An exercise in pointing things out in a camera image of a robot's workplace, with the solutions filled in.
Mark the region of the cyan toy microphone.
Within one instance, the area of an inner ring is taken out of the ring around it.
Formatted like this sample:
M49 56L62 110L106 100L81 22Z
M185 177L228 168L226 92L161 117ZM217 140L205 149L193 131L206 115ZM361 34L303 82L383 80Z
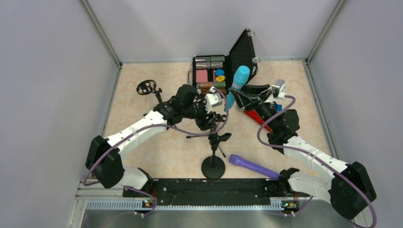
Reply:
M249 76L250 76L250 69L248 66L242 65L240 67L238 67L238 69L236 70L234 77L233 77L233 82L230 88L234 88L236 90L240 90L249 80ZM227 103L226 105L228 107L224 107L224 111L228 111L230 110L235 102L235 98L234 95L232 94L232 92L228 93L227 96Z

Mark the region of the black tripod stand with pop filter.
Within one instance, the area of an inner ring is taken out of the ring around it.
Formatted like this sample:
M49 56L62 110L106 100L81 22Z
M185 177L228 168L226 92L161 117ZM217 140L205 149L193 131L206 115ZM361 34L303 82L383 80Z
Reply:
M161 97L162 89L157 87L156 82L152 79L144 80L139 83L136 87L136 91L139 95L154 94L158 100L158 103L163 102Z

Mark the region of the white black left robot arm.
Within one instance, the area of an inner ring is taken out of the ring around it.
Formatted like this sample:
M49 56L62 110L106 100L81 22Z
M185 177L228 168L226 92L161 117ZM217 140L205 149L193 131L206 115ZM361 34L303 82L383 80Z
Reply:
M226 96L215 87L202 96L195 87L182 85L168 101L156 105L136 123L106 138L98 135L92 139L85 161L88 173L83 185L90 186L87 179L93 175L96 183L105 189L116 185L142 189L151 178L140 168L124 167L123 159L167 129L197 137L208 136L208 130L216 133L221 115L212 109L226 101Z

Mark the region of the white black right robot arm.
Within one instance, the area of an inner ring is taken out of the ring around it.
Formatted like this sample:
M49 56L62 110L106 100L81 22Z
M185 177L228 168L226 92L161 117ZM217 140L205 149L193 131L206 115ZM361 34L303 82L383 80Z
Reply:
M253 110L264 121L257 132L260 143L305 163L317 173L313 176L297 168L283 170L278 178L282 187L329 203L345 219L353 220L366 208L376 219L372 203L377 194L365 166L334 158L299 136L299 116L292 109L296 98L284 90L284 84L275 88L244 85L240 90L229 89L240 110Z

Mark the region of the black round base microphone stand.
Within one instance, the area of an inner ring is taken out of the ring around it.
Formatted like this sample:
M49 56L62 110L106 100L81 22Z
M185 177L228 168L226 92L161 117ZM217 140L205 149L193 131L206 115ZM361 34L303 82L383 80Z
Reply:
M201 171L205 178L207 179L219 179L225 173L225 163L223 159L216 155L216 151L219 148L221 142L226 142L231 138L231 133L224 133L223 135L218 135L217 133L211 133L208 136L208 140L211 146L212 155L205 158L201 164Z

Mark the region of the colourful toy brick train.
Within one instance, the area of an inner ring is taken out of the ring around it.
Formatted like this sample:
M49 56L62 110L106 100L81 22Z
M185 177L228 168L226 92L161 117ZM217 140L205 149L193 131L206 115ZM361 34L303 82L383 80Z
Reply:
M277 112L280 112L282 110L282 105L281 104L275 104L275 110Z

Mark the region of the red glitter microphone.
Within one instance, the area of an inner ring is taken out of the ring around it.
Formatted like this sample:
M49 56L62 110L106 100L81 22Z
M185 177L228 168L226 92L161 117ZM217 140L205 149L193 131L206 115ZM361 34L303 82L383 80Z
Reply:
M249 118L251 118L254 122L256 122L259 126L262 126L266 120L272 117L275 112L271 110L260 110L249 109L249 110L241 110L244 114L246 114Z

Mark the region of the yellow dealer chip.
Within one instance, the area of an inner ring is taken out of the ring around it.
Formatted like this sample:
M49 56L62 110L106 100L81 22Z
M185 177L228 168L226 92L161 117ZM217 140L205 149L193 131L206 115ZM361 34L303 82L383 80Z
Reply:
M217 82L223 82L225 80L225 76L218 76L215 78Z

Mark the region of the blue dealer chip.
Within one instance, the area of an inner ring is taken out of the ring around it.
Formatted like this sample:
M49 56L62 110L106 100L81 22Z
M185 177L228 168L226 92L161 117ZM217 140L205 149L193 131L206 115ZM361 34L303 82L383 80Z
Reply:
M223 69L217 69L215 71L215 75L216 75L216 77L223 76L224 75L224 70Z

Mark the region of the black aluminium poker chip case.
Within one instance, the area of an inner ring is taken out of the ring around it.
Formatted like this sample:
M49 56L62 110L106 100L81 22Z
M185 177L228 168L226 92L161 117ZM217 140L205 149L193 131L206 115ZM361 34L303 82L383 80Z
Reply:
M206 94L211 86L221 90L225 95L231 87L233 77L238 67L245 65L250 69L250 81L259 72L260 58L255 54L253 37L255 32L249 28L244 29L228 54L224 55L198 55L192 58L192 66L187 73L187 84L201 90ZM196 83L196 70L208 70L208 82ZM225 80L217 82L215 71L224 70Z

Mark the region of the pink card deck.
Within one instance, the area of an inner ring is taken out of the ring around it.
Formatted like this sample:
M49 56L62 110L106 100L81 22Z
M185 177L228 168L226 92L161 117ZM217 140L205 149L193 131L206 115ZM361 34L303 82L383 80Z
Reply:
M208 82L208 70L196 70L196 83Z

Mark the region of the purple toy microphone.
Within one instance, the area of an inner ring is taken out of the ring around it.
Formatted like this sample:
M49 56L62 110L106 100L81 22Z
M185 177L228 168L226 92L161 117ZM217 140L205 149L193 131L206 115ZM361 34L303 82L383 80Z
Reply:
M262 174L266 177L269 177L270 179L279 179L279 174L271 169L265 168L263 166L260 166L256 163L253 163L251 161L248 161L238 155L231 154L229 157L229 162L232 165L243 167L245 169L248 169L250 171Z

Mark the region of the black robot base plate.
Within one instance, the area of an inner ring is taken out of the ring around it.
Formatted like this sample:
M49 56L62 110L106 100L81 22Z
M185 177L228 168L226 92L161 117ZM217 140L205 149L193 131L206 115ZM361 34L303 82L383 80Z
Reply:
M154 179L144 192L156 197L159 206L255 206L269 205L275 197L305 197L286 191L279 181L265 178Z

